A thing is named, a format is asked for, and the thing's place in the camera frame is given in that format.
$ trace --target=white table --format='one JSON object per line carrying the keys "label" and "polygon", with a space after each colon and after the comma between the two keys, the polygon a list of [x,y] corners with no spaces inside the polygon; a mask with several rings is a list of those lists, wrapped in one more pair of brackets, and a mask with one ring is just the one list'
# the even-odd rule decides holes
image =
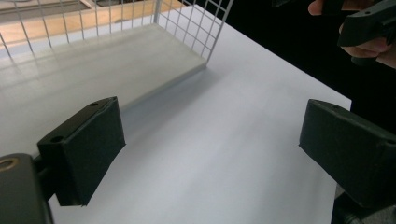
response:
{"label": "white table", "polygon": [[[29,78],[23,83],[36,83]],[[66,94],[49,103],[82,101]],[[0,96],[12,116],[13,98]],[[298,147],[310,98],[350,106],[225,25],[204,71],[122,108],[127,146],[87,207],[59,207],[52,197],[55,223],[330,223],[335,182]],[[15,142],[2,155],[23,148]]]}

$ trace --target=dark background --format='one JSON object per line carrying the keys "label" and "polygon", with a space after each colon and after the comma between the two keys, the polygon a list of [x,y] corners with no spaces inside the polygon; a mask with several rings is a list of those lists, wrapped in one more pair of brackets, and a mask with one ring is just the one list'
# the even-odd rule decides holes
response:
{"label": "dark background", "polygon": [[380,63],[353,64],[336,45],[338,29],[352,12],[313,17],[310,2],[272,7],[271,0],[234,0],[227,23],[351,99],[352,112],[396,133],[396,71]]}

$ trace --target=white wire basket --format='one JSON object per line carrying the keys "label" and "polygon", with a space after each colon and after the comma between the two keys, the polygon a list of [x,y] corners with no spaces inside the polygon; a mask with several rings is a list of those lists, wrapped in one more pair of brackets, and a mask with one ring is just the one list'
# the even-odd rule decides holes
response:
{"label": "white wire basket", "polygon": [[[204,69],[232,5],[59,0],[61,13],[47,15],[44,1],[0,2],[13,13],[0,15],[3,155],[37,153],[39,139],[91,102],[117,96],[122,113]],[[22,13],[29,4],[33,16]]]}
{"label": "white wire basket", "polygon": [[232,4],[233,0],[205,0],[202,7],[196,0],[0,1],[0,57],[155,23],[209,59]]}

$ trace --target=wire grid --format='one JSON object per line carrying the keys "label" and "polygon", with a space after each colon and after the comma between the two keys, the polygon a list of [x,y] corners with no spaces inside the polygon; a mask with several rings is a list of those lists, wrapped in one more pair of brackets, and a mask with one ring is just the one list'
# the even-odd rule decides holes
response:
{"label": "wire grid", "polygon": [[[233,4],[233,0],[205,0],[201,7],[196,0],[118,0],[117,4],[113,0],[92,0],[92,4],[83,0],[54,0],[60,13],[50,15],[43,3],[46,0],[33,1],[38,8],[36,17],[26,17],[23,13],[26,2],[18,0],[8,3],[14,6],[17,21],[1,22],[0,13],[0,57],[12,58],[20,53],[35,53],[158,23],[209,60]],[[100,7],[99,1],[108,7]],[[78,10],[68,12],[70,5]]]}

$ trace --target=human hand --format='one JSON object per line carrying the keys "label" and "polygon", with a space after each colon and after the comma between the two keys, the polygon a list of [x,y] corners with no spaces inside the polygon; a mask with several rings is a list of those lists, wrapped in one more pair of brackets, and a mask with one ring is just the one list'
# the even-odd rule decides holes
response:
{"label": "human hand", "polygon": [[[323,4],[326,0],[315,0],[308,6],[308,11],[313,16],[321,15]],[[362,10],[370,7],[372,0],[345,0],[342,10]],[[355,47],[342,47],[349,55],[357,58],[375,58],[379,63],[396,68],[396,45],[387,45],[387,39],[379,37]]]}

